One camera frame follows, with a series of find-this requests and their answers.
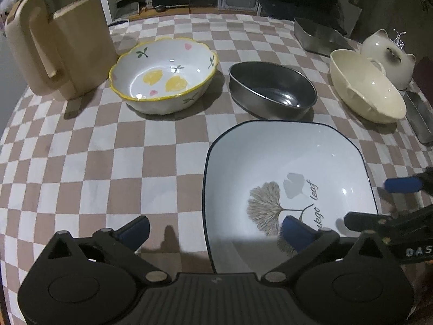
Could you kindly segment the steel rectangular tray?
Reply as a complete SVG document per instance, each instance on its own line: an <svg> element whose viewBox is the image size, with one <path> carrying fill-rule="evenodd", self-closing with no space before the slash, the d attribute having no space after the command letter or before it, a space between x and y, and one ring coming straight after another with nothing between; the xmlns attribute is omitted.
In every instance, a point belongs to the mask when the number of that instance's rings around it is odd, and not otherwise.
<svg viewBox="0 0 433 325"><path fill-rule="evenodd" d="M306 18L294 19L294 35L305 51L325 57L338 49L354 50L340 32Z"/></svg>

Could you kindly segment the metal tray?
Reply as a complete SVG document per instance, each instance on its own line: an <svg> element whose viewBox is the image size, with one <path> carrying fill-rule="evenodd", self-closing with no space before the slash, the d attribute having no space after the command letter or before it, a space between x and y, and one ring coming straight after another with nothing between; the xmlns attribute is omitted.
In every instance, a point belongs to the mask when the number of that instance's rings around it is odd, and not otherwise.
<svg viewBox="0 0 433 325"><path fill-rule="evenodd" d="M406 91L403 98L406 103L406 118L419 142L424 145L432 144L432 112L414 92Z"/></svg>

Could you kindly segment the white square ginkgo plate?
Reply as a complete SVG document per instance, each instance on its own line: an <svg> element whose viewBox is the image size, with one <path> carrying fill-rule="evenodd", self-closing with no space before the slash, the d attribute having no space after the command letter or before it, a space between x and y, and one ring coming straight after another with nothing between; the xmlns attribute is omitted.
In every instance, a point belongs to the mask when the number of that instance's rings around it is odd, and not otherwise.
<svg viewBox="0 0 433 325"><path fill-rule="evenodd" d="M350 211L376 213L361 152L331 126L252 120L211 145L202 186L205 240L214 271L262 275L294 256L278 239L293 217L350 237Z"/></svg>

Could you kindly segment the dark oval metal bowl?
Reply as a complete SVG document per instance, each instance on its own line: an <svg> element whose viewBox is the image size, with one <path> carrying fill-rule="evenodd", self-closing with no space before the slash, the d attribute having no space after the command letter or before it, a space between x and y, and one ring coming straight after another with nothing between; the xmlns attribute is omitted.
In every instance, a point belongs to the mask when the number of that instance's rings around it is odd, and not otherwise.
<svg viewBox="0 0 433 325"><path fill-rule="evenodd" d="M300 120L316 104L318 94L299 71L271 62L239 62L229 69L233 100L267 120Z"/></svg>

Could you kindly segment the cream ceramic bowl with handle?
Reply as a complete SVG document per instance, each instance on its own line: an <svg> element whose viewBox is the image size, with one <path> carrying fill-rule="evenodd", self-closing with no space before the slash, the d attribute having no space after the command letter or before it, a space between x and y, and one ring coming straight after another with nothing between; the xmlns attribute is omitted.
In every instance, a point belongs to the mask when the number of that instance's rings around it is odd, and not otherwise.
<svg viewBox="0 0 433 325"><path fill-rule="evenodd" d="M379 61L337 49L330 54L330 76L340 100L362 118L378 124L405 118L404 99Z"/></svg>

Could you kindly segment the beige wooden pitcher holder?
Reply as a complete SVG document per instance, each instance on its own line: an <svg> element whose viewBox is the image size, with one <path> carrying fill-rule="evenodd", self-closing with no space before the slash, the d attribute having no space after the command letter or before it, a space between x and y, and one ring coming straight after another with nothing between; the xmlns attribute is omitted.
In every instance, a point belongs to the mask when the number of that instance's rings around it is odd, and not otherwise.
<svg viewBox="0 0 433 325"><path fill-rule="evenodd" d="M54 14L44 0L19 0L5 33L27 85L39 96L81 97L106 81L118 59L101 0L78 0Z"/></svg>

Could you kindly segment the white cat-shaped ceramic jar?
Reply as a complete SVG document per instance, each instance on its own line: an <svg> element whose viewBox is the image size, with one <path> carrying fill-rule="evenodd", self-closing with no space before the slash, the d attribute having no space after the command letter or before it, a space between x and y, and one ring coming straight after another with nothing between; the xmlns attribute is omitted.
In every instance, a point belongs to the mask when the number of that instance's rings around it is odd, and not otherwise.
<svg viewBox="0 0 433 325"><path fill-rule="evenodd" d="M388 37L386 30L380 29L367 37L361 44L360 53L380 62L397 90L406 90L409 86L416 57L399 49Z"/></svg>

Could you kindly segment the silver faucet ornament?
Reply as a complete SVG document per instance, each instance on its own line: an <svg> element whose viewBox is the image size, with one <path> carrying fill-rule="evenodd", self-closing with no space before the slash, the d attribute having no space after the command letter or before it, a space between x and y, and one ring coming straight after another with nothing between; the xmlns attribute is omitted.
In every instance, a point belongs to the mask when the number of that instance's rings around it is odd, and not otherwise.
<svg viewBox="0 0 433 325"><path fill-rule="evenodd" d="M393 29L396 32L396 38L392 40L392 42L401 50L404 49L404 41L401 39L406 32L398 32L396 29Z"/></svg>

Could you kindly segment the white floral lemon bowl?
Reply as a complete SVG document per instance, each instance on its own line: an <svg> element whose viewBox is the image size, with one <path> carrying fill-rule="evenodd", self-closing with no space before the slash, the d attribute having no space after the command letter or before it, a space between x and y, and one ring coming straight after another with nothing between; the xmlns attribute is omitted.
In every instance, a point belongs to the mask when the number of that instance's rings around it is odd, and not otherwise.
<svg viewBox="0 0 433 325"><path fill-rule="evenodd" d="M205 43L162 38L120 56L109 71L111 90L144 115L169 115L193 105L217 72L219 58Z"/></svg>

